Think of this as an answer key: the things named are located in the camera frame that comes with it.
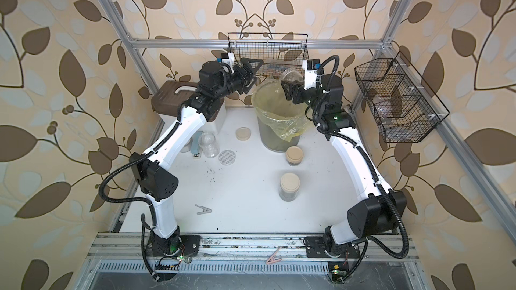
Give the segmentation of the jar with beige lid back-left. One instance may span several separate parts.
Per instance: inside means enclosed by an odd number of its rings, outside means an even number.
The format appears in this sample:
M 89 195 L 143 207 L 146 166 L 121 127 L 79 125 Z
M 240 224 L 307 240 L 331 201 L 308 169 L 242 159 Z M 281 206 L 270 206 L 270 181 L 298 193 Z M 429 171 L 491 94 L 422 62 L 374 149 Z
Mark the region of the jar with beige lid back-left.
M 302 86 L 304 85 L 304 77 L 302 73 L 295 68 L 287 68 L 282 72 L 279 79 L 287 83 L 301 84 Z

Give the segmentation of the beige jar lid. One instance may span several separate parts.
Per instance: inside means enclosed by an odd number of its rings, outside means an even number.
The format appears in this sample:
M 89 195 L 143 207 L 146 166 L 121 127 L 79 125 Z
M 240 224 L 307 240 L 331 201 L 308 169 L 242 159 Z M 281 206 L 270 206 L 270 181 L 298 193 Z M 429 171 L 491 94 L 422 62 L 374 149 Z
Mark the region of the beige jar lid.
M 236 130 L 235 136 L 240 141 L 247 141 L 251 138 L 251 130 L 247 127 L 240 127 Z

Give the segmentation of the patterned white jar lid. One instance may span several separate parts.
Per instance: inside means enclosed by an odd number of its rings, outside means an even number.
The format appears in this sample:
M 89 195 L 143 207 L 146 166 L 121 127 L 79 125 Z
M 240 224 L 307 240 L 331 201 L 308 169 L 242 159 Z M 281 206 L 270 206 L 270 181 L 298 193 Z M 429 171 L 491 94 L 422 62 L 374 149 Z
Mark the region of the patterned white jar lid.
M 218 159 L 222 166 L 230 166 L 236 161 L 236 153 L 232 150 L 223 150 Z

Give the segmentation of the clear jar with tea leaves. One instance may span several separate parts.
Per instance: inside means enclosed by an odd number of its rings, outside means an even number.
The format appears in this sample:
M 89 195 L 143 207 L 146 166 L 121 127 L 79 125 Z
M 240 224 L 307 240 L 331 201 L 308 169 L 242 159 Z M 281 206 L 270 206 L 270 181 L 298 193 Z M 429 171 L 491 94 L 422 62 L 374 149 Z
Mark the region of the clear jar with tea leaves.
M 215 158 L 219 155 L 220 149 L 213 133 L 203 132 L 198 139 L 198 143 L 206 158 Z

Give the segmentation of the jar with beige lid front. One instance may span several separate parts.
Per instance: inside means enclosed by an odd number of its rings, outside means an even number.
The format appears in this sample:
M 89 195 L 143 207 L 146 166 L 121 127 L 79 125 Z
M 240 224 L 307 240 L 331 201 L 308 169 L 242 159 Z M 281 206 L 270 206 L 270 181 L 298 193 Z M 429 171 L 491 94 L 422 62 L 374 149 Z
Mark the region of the jar with beige lid front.
M 284 201 L 294 201 L 300 189 L 300 178 L 294 173 L 285 173 L 279 185 L 279 196 Z

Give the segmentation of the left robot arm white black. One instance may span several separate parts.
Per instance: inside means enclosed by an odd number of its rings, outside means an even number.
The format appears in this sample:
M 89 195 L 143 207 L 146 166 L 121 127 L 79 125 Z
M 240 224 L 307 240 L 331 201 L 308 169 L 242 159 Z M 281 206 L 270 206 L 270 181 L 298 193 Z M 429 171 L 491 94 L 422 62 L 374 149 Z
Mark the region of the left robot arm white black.
M 150 231 L 150 243 L 158 255 L 180 256 L 185 251 L 173 213 L 173 193 L 179 185 L 178 178 L 169 172 L 173 161 L 194 134 L 218 113 L 227 96 L 251 91 L 262 66 L 262 60 L 248 58 L 233 64 L 225 60 L 204 63 L 197 88 L 178 107 L 174 125 L 144 153 L 133 153 L 128 164 L 110 173 L 99 185 L 98 195 L 105 202 L 143 202 L 149 207 L 152 222 L 142 227 Z M 105 192 L 108 183 L 127 169 L 132 171 L 144 195 L 124 199 L 110 197 Z

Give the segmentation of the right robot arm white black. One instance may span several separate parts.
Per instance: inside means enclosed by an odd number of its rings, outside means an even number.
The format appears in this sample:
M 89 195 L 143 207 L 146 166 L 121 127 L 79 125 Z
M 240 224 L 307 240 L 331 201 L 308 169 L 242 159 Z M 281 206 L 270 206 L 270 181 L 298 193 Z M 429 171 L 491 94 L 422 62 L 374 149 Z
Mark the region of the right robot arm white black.
M 284 72 L 280 77 L 286 99 L 312 111 L 310 120 L 338 152 L 357 193 L 357 204 L 348 209 L 345 220 L 325 228 L 325 252 L 339 256 L 359 242 L 372 241 L 389 256 L 404 259 L 409 253 L 409 236 L 402 220 L 407 198 L 381 176 L 360 141 L 355 122 L 343 108 L 339 63 L 337 55 L 324 61 L 309 59 L 302 63 L 303 75 Z

